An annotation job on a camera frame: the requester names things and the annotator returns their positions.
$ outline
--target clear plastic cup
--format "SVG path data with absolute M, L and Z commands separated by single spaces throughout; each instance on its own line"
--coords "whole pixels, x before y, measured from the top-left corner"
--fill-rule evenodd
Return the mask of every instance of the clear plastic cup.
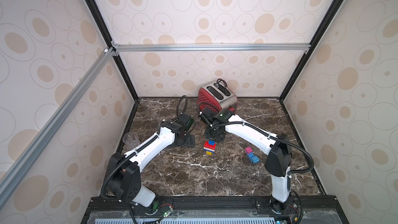
M 125 145 L 130 149 L 134 149 L 137 146 L 139 146 L 140 143 L 140 139 L 138 138 L 138 134 L 136 132 L 127 132 L 124 136 L 123 136 L 123 143 L 125 143 Z

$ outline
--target black cable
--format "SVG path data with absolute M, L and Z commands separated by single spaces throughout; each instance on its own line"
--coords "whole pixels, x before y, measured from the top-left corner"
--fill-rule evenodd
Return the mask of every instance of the black cable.
M 158 138 L 158 135 L 155 135 L 151 140 L 143 144 L 141 147 L 137 149 L 137 153 L 140 153 L 143 149 L 145 149 L 148 145 L 150 145 L 152 142 L 154 142 Z
M 299 224 L 301 219 L 302 219 L 302 214 L 303 214 L 304 209 L 303 209 L 302 204 L 301 204 L 300 195 L 294 189 L 292 189 L 291 191 L 296 195 L 296 197 L 298 199 L 298 203 L 300 204 L 300 214 L 298 215 L 298 219 L 295 222 L 295 224 Z
M 182 110 L 182 112 L 180 112 L 180 111 L 178 111 L 178 108 L 180 108 L 180 103 L 181 103 L 182 99 L 185 99 L 185 104 L 184 104 L 184 109 Z M 177 103 L 176 116 L 185 112 L 185 110 L 187 109 L 187 105 L 188 105 L 188 97 L 186 95 L 181 96 L 181 98 L 178 100 L 178 103 Z
M 164 121 L 161 121 L 161 122 L 158 123 L 158 131 L 156 132 L 158 134 L 158 137 L 160 135 L 160 128 L 161 128 L 161 125 L 163 124 L 163 122 Z
M 283 143 L 283 144 L 287 144 L 287 145 L 289 145 L 291 147 L 294 147 L 294 148 L 298 149 L 299 151 L 301 151 L 303 153 L 303 155 L 308 158 L 308 161 L 309 161 L 308 167 L 305 168 L 305 169 L 294 169 L 294 170 L 291 170 L 291 171 L 289 171 L 287 173 L 287 175 L 291 175 L 291 174 L 294 174 L 294 173 L 307 173 L 307 172 L 312 171 L 312 169 L 314 168 L 314 160 L 313 160 L 311 155 L 306 150 L 304 150 L 303 148 L 299 147 L 296 144 L 293 144 L 291 142 L 287 142 L 287 141 L 285 141 L 285 140 L 283 140 L 281 138 L 276 138 L 276 137 L 273 137 L 273 136 L 269 136 L 268 137 L 268 134 L 266 132 L 264 132 L 260 128 L 256 127 L 255 125 L 252 125 L 251 123 L 247 123 L 247 122 L 243 122 L 243 121 L 231 121 L 231 122 L 228 122 L 228 123 L 213 124 L 211 126 L 212 127 L 224 127 L 224 126 L 228 126 L 230 124 L 244 124 L 245 126 L 248 126 L 248 127 L 251 127 L 252 129 L 255 129 L 257 132 L 263 134 L 267 138 L 270 138 L 270 139 L 272 139 L 274 141 L 278 141 L 278 142 Z
M 181 103 L 182 99 L 185 99 L 184 109 L 182 109 L 182 112 L 179 112 L 180 103 Z M 178 103 L 177 103 L 176 117 L 173 118 L 172 121 L 174 121 L 174 120 L 178 119 L 179 117 L 181 117 L 182 113 L 184 113 L 185 110 L 187 109 L 187 105 L 188 105 L 188 97 L 186 95 L 181 96 L 181 98 L 178 100 Z
M 193 131 L 193 129 L 195 128 L 196 125 L 196 121 L 193 121 L 191 127 L 189 128 L 189 130 L 187 131 L 187 133 L 191 133 Z
M 224 82 L 224 86 L 227 87 L 225 80 L 223 80 L 223 79 L 217 79 L 217 82 L 216 82 L 216 83 L 220 83 L 220 82 Z
M 130 212 L 130 216 L 132 218 L 132 222 L 134 222 L 134 224 L 138 224 L 137 220 L 134 218 L 134 215 L 132 214 L 132 209 L 131 208 L 132 208 L 132 205 L 129 204 L 129 212 Z
M 104 199 L 116 199 L 117 197 L 110 197 L 105 194 L 106 186 L 108 185 L 108 182 L 112 179 L 112 177 L 116 174 L 117 171 L 119 171 L 126 163 L 127 161 L 130 160 L 130 158 L 134 157 L 136 155 L 135 152 L 132 154 L 128 155 L 125 159 L 123 159 L 120 163 L 117 164 L 115 169 L 105 178 L 105 180 L 102 183 L 101 186 L 101 191 L 100 191 L 100 196 Z
M 208 106 L 211 106 L 211 107 L 213 107 L 214 109 L 216 109 L 216 111 L 217 112 L 220 112 L 214 105 L 212 105 L 212 104 L 210 104 L 210 103 L 207 103 L 207 102 L 200 102 L 197 106 L 196 106 L 196 111 L 198 112 L 198 113 L 200 113 L 200 105 L 208 105 Z
M 159 219 L 154 220 L 154 221 L 144 222 L 143 224 L 155 224 L 155 223 L 160 223 L 160 221 L 163 220 L 163 219 L 164 219 L 164 216 L 162 216 L 162 217 L 160 217 Z

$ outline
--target wallpaper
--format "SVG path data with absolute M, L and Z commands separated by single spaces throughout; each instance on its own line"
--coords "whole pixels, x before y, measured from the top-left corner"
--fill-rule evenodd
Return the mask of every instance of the wallpaper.
M 281 95 L 302 50 L 225 52 L 121 52 L 141 97 L 197 97 L 199 88 L 223 78 L 237 96 Z
M 0 224 L 80 224 L 132 104 L 110 60 L 0 211 Z
M 0 178 L 104 46 L 82 0 L 0 0 Z
M 347 0 L 285 104 L 351 224 L 398 215 L 398 0 Z
M 96 0 L 119 44 L 309 42 L 333 0 Z

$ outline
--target pink lego brick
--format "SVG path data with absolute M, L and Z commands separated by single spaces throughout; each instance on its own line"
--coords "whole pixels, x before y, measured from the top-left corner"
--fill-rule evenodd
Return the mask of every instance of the pink lego brick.
M 245 151 L 246 151 L 246 153 L 253 152 L 253 150 L 250 148 L 250 146 L 249 146 L 249 147 L 246 147 Z

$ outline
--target marble table surface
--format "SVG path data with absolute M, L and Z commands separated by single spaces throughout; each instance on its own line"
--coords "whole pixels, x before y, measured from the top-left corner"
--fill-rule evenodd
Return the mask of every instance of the marble table surface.
M 131 131 L 145 141 L 157 129 L 162 119 L 175 117 L 178 99 L 142 99 Z M 226 134 L 225 141 L 217 143 L 212 156 L 206 155 L 203 145 L 207 140 L 203 133 L 205 124 L 195 110 L 197 98 L 189 98 L 186 113 L 193 115 L 196 127 L 194 148 L 166 148 L 144 168 L 141 180 L 160 196 L 264 196 L 271 195 L 270 174 L 264 167 L 266 155 L 260 150 L 233 134 Z M 239 98 L 236 112 L 241 118 L 276 134 L 285 133 L 292 142 L 295 136 L 288 120 L 276 99 Z M 261 160 L 252 164 L 245 148 L 250 146 Z M 307 166 L 304 156 L 293 150 L 292 169 Z M 296 174 L 292 178 L 292 188 L 300 195 L 320 195 L 311 173 Z

